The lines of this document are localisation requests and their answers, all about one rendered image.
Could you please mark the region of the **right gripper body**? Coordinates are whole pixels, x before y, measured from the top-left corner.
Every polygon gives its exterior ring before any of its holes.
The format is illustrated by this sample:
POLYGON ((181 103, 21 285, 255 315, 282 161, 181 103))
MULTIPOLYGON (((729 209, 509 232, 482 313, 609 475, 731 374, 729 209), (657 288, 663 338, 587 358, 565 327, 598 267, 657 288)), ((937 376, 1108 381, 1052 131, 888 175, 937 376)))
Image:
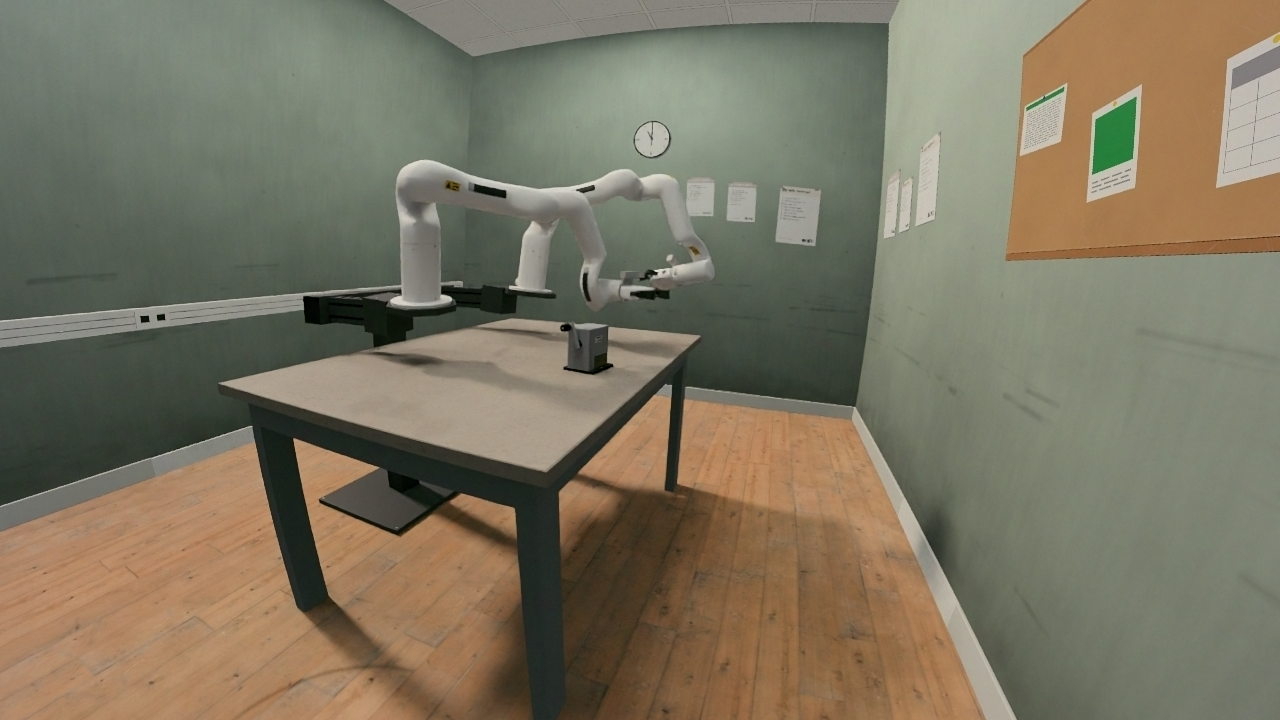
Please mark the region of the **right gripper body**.
MULTIPOLYGON (((626 283, 631 283, 631 282, 626 282, 626 283)), ((655 288, 644 287, 644 286, 635 286, 632 283, 631 284, 626 284, 626 283, 621 288, 621 299, 623 299, 625 301, 630 301, 630 300, 640 301, 640 302, 654 301, 654 300, 637 299, 636 296, 630 296, 630 292, 631 291, 637 292, 637 290, 640 292, 640 290, 655 290, 655 288)))

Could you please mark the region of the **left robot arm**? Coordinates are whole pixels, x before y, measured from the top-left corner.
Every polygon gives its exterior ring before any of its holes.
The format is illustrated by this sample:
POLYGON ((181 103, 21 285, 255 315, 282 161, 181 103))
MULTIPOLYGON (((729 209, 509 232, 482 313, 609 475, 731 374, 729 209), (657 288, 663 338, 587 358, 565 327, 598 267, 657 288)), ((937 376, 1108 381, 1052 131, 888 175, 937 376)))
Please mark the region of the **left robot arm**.
MULTIPOLYGON (((600 179, 585 184, 548 190, 580 191, 588 197, 591 208, 617 196, 623 196, 631 201, 660 199, 675 242, 686 249, 692 258, 692 263, 681 265, 682 263, 675 255, 667 256, 667 261, 673 266, 672 277, 675 284, 694 284, 714 278, 716 272, 710 261, 710 255, 705 243, 692 231, 684 195, 678 182, 673 177, 655 174, 639 178, 634 170, 622 169, 611 172, 600 179)), ((559 219, 553 218, 550 222, 532 222, 529 231, 525 232, 518 279, 515 281, 517 287, 509 287, 509 290, 552 293, 552 291, 540 290, 545 290, 550 237, 559 219)))

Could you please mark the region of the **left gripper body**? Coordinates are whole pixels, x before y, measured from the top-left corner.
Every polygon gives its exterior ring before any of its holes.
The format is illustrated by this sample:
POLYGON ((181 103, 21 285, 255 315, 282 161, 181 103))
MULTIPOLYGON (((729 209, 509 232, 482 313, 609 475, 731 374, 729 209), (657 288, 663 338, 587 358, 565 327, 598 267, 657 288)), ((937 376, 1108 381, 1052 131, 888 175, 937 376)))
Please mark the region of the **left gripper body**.
POLYGON ((650 278, 650 282, 652 284, 655 284, 658 290, 672 290, 677 287, 677 284, 675 286, 675 281, 672 277, 673 268, 660 269, 655 272, 658 272, 658 275, 653 275, 650 278))

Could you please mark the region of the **grey pencil sharpener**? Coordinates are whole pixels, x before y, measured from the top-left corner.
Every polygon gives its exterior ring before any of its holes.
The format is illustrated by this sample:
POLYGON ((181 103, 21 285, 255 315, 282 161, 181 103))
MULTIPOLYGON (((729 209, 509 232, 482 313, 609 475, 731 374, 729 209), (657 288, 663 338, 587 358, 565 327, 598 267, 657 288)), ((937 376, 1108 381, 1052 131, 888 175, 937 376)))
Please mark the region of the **grey pencil sharpener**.
POLYGON ((561 325, 561 331, 568 331, 568 360, 563 370, 594 375, 613 366, 607 363, 609 325, 593 323, 573 325, 573 322, 570 322, 561 325))

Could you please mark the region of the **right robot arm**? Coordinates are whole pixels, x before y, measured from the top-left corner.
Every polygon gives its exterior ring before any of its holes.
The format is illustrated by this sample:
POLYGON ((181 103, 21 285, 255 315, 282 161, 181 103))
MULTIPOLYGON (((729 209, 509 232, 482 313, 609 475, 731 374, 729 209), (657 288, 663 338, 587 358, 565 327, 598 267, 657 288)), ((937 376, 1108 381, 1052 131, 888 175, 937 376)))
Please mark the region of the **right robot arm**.
POLYGON ((394 307, 430 309, 452 304, 449 296, 442 295, 442 229, 435 202, 521 217, 529 222, 568 218, 584 255, 582 295, 593 311, 613 301, 628 302, 621 299, 622 286, 641 278, 641 272, 621 272, 623 281, 598 278, 607 258, 605 243, 588 197, 576 190, 506 184, 468 176, 438 161, 420 160, 398 174, 396 202, 401 220, 402 296, 390 299, 394 307))

